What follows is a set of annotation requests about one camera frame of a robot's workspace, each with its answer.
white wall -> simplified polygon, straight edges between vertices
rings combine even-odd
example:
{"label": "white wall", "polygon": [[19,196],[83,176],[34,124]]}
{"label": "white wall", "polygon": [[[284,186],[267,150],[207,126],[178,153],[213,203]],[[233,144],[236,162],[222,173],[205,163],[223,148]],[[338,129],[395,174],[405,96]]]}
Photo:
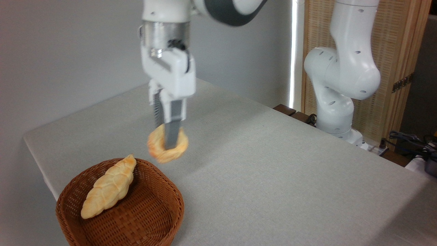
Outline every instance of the white wall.
{"label": "white wall", "polygon": [[[22,137],[147,82],[141,12],[140,0],[0,1],[0,246],[66,245]],[[268,106],[286,103],[289,12],[287,0],[270,0],[242,28],[194,18],[198,77]]]}

bread roll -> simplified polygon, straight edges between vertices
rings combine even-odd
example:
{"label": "bread roll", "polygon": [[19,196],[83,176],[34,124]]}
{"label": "bread roll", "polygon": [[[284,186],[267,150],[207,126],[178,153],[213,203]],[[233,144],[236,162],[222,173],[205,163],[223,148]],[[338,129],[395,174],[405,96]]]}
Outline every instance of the bread roll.
{"label": "bread roll", "polygon": [[103,210],[113,207],[128,193],[134,179],[136,160],[133,154],[110,167],[95,183],[83,203],[80,215],[84,219],[92,218]]}
{"label": "bread roll", "polygon": [[173,149],[165,149],[164,139],[164,124],[157,127],[150,135],[147,141],[150,155],[159,163],[164,164],[181,157],[188,148],[188,137],[185,135],[182,127],[179,129],[179,135],[176,142],[176,147]]}

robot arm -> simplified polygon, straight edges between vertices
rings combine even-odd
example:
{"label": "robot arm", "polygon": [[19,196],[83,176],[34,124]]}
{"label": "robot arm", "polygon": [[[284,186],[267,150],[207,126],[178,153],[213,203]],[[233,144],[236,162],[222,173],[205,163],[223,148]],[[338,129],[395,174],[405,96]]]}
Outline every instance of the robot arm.
{"label": "robot arm", "polygon": [[316,94],[317,128],[365,148],[351,129],[354,104],[376,92],[380,73],[372,57],[371,31],[379,0],[336,0],[330,31],[337,50],[318,47],[304,68]]}
{"label": "robot arm", "polygon": [[267,0],[144,0],[139,29],[141,57],[149,82],[149,103],[156,126],[165,124],[166,149],[176,146],[187,98],[196,91],[196,66],[189,53],[191,15],[200,13],[241,26],[251,21]]}

table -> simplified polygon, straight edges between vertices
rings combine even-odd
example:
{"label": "table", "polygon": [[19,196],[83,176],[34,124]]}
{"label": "table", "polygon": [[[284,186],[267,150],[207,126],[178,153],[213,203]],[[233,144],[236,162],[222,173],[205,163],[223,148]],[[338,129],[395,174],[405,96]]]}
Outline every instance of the table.
{"label": "table", "polygon": [[183,122],[189,149],[157,164],[147,91],[25,135],[55,198],[84,169],[134,153],[184,197],[173,245],[437,245],[436,183],[201,80]]}

brown basket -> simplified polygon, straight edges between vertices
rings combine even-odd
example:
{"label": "brown basket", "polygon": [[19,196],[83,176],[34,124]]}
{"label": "brown basket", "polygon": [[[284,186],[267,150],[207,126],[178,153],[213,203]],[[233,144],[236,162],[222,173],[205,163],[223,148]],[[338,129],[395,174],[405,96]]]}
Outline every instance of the brown basket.
{"label": "brown basket", "polygon": [[136,159],[134,179],[125,198],[101,214],[82,219],[88,192],[121,158],[101,162],[76,176],[56,204],[56,216],[68,243],[75,246],[170,245],[184,216],[176,186],[153,164]]}

